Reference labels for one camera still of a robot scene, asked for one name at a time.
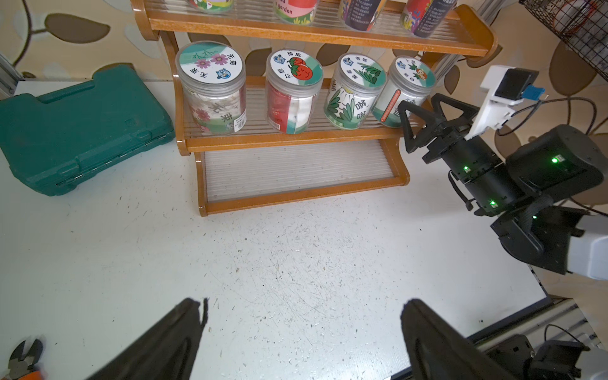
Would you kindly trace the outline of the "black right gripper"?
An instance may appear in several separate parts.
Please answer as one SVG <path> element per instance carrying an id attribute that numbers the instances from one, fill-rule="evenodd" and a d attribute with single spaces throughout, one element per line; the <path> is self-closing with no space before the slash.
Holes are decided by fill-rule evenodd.
<path id="1" fill-rule="evenodd" d="M 402 101 L 397 110 L 402 122 L 405 150 L 411 154 L 427 147 L 423 156 L 426 164 L 438 160 L 446 164 L 474 164 L 480 158 L 480 148 L 468 141 L 456 128 L 472 128 L 480 108 L 437 93 L 431 98 L 431 109 L 409 101 Z M 443 105 L 461 111 L 461 115 L 448 120 Z"/>

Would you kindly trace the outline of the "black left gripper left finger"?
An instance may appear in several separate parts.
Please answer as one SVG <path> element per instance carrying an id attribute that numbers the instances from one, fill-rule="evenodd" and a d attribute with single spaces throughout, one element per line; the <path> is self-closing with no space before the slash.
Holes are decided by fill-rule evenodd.
<path id="1" fill-rule="evenodd" d="M 208 299 L 187 298 L 90 378 L 189 379 L 208 321 Z"/>

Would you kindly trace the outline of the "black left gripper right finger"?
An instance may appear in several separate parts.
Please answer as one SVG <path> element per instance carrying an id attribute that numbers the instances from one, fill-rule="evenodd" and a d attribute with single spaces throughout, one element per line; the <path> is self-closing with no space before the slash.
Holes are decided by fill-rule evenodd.
<path id="1" fill-rule="evenodd" d="M 514 378 L 479 352 L 422 300 L 409 300 L 402 310 L 401 321 L 413 378 Z"/>

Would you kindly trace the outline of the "lidded seed jar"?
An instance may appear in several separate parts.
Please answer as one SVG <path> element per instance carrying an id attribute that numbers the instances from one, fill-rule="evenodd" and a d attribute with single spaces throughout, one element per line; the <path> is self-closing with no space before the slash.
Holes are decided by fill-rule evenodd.
<path id="1" fill-rule="evenodd" d="M 399 104 L 407 101 L 422 105 L 435 84 L 435 74 L 425 63 L 409 56 L 396 57 L 389 66 L 386 85 L 375 102 L 372 115 L 386 127 L 400 128 Z"/>

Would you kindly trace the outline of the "green lid seed jar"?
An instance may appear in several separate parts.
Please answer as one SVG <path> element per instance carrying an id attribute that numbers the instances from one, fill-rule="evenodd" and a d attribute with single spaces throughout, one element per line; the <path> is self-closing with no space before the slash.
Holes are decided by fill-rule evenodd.
<path id="1" fill-rule="evenodd" d="M 346 53 L 332 76 L 323 111 L 335 127 L 356 130 L 386 85 L 386 72 L 371 57 Z"/>

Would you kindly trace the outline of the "small clear seed cup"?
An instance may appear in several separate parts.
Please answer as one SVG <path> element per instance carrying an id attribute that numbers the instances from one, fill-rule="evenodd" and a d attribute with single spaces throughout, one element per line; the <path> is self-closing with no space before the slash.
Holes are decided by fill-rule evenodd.
<path id="1" fill-rule="evenodd" d="M 341 0 L 338 17 L 349 28 L 368 32 L 385 5 L 386 0 Z"/>

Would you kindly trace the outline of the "tomato lid seed jar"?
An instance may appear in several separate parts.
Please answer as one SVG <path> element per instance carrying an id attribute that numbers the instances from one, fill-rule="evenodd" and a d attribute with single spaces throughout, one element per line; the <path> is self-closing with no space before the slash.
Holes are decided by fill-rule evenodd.
<path id="1" fill-rule="evenodd" d="M 295 49 L 281 49 L 267 59 L 267 121 L 276 130 L 297 135 L 311 122 L 321 91 L 323 68 L 313 56 Z"/>

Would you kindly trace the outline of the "red label seed cup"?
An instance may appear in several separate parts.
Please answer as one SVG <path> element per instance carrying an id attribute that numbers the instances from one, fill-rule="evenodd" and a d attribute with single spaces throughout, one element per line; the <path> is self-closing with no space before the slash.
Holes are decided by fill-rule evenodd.
<path id="1" fill-rule="evenodd" d="M 309 25 L 313 22 L 318 0 L 274 0 L 275 15 L 293 25 Z"/>

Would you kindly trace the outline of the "flower lid seed jar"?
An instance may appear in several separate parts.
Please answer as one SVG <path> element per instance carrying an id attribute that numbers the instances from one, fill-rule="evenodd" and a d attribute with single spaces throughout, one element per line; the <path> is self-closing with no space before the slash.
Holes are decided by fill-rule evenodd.
<path id="1" fill-rule="evenodd" d="M 219 136 L 241 131 L 247 121 L 246 72 L 237 51 L 227 44 L 198 41 L 183 47 L 175 63 L 199 127 Z"/>

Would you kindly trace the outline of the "purple label seed cup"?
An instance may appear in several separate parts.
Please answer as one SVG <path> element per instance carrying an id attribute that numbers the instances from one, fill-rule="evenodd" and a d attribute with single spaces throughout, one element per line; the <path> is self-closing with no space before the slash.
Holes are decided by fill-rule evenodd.
<path id="1" fill-rule="evenodd" d="M 222 14 L 233 8 L 234 0 L 188 0 L 188 3 L 205 14 Z"/>

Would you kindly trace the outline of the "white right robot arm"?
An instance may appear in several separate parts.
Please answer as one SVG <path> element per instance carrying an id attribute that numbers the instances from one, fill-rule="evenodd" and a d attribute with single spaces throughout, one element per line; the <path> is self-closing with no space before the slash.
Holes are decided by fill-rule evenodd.
<path id="1" fill-rule="evenodd" d="M 607 218 L 564 207 L 607 179 L 607 159 L 590 136 L 561 124 L 499 158 L 485 141 L 467 137 L 478 107 L 439 94 L 432 108 L 398 107 L 408 152 L 424 147 L 426 163 L 444 161 L 466 208 L 492 218 L 492 230 L 516 260 L 558 274 L 607 277 Z M 591 351 L 577 338 L 539 348 L 515 335 L 480 351 L 419 299 L 402 310 L 402 333 L 415 379 L 577 379 Z"/>

